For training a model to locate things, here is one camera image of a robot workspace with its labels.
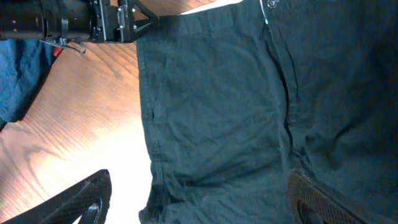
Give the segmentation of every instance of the table surface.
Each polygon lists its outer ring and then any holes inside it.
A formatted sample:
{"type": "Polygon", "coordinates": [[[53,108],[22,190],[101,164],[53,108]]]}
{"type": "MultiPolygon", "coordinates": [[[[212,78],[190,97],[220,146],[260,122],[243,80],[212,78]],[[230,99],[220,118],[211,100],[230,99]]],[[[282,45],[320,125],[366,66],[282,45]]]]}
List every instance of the table surface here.
{"type": "MultiPolygon", "coordinates": [[[[141,1],[176,15],[215,0],[141,1]]],[[[85,55],[63,51],[26,117],[0,133],[0,223],[100,169],[113,185],[107,223],[139,223],[152,176],[136,46],[86,46],[85,55]]]]}

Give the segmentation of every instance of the pants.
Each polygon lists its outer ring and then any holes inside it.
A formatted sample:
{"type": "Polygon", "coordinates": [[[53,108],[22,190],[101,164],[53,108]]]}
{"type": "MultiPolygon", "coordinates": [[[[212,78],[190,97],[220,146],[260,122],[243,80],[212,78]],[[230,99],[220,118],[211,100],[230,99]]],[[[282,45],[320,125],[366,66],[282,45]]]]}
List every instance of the pants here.
{"type": "Polygon", "coordinates": [[[161,17],[138,40],[141,222],[293,223],[292,168],[398,220],[398,2],[262,5],[161,17]]]}

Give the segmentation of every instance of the black plastic part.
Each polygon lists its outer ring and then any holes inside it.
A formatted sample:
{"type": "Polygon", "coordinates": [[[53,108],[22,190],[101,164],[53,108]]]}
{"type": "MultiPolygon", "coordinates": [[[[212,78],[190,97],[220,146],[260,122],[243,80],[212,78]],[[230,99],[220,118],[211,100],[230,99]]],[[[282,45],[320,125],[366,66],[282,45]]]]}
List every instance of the black plastic part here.
{"type": "Polygon", "coordinates": [[[290,171],[287,194],[293,216],[299,224],[397,224],[295,169],[290,171]]]}
{"type": "Polygon", "coordinates": [[[100,170],[50,200],[3,224],[104,224],[112,185],[109,172],[100,170]]]}
{"type": "Polygon", "coordinates": [[[60,39],[95,43],[136,41],[159,18],[139,0],[0,1],[0,40],[38,39],[63,47],[60,39]],[[149,19],[135,20],[135,7],[149,19]]]}
{"type": "Polygon", "coordinates": [[[86,0],[0,2],[0,39],[86,40],[93,25],[86,0]]]}
{"type": "Polygon", "coordinates": [[[0,39],[43,39],[39,1],[0,1],[0,39]]]}

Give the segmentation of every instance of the waistband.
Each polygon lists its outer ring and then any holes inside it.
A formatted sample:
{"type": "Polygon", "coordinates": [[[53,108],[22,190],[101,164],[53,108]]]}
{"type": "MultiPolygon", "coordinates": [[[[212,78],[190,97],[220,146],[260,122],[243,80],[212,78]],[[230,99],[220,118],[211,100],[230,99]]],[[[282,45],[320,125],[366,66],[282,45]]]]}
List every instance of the waistband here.
{"type": "Polygon", "coordinates": [[[254,19],[264,20],[259,0],[244,0],[206,11],[180,16],[161,16],[160,26],[140,40],[168,39],[187,35],[209,35],[234,26],[244,26],[254,19]]]}

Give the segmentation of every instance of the seam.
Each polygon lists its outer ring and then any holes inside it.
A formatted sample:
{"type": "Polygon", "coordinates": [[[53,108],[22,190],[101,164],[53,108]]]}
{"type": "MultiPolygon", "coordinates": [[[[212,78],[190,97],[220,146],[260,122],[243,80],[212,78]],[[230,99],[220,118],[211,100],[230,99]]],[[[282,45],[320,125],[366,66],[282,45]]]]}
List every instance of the seam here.
{"type": "Polygon", "coordinates": [[[149,128],[148,138],[149,138],[150,144],[147,145],[147,150],[148,150],[148,153],[150,154],[151,158],[153,158],[153,159],[151,159],[151,162],[154,164],[154,167],[156,170],[156,176],[154,178],[156,178],[157,184],[160,184],[159,188],[151,187],[152,188],[151,190],[156,189],[156,193],[154,195],[156,195],[158,197],[157,200],[154,200],[155,204],[153,205],[157,216],[156,217],[151,216],[150,220],[148,220],[148,222],[156,223],[158,220],[158,217],[159,217],[159,213],[160,213],[159,207],[162,205],[162,200],[164,198],[164,186],[165,186],[164,170],[163,170],[163,165],[162,165],[162,158],[160,155],[159,140],[156,137],[154,121],[153,121],[153,118],[151,118],[152,116],[150,115],[154,111],[153,111],[153,108],[150,106],[149,94],[147,92],[148,83],[146,80],[147,69],[146,69],[146,58],[145,58],[145,54],[144,54],[144,47],[138,47],[138,45],[137,45],[137,53],[141,56],[141,58],[143,60],[142,61],[143,65],[140,66],[140,64],[139,64],[139,73],[144,75],[144,77],[140,77],[140,82],[142,82],[142,84],[144,85],[144,89],[145,89],[145,97],[143,97],[143,99],[142,99],[142,104],[143,104],[144,108],[141,108],[142,112],[144,112],[145,121],[143,119],[144,117],[142,117],[141,119],[142,119],[143,125],[147,126],[147,128],[149,128]]]}

